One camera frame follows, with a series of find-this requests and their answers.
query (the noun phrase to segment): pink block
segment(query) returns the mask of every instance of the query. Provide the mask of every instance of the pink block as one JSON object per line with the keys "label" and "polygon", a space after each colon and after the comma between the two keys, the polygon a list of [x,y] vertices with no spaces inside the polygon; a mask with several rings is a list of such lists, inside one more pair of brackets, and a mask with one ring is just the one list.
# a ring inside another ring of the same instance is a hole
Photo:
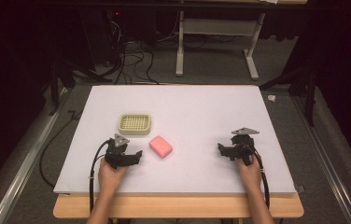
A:
{"label": "pink block", "polygon": [[149,142],[149,146],[158,154],[161,158],[166,157],[173,150],[164,139],[160,136],[155,137]]}

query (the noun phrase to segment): green soap dish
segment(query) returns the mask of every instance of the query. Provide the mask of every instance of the green soap dish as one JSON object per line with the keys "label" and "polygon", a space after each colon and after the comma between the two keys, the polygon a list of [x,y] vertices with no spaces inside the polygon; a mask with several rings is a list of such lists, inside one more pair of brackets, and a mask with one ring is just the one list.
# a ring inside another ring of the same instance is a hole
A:
{"label": "green soap dish", "polygon": [[148,114],[122,114],[119,120],[119,133],[124,135],[147,135],[150,132]]}

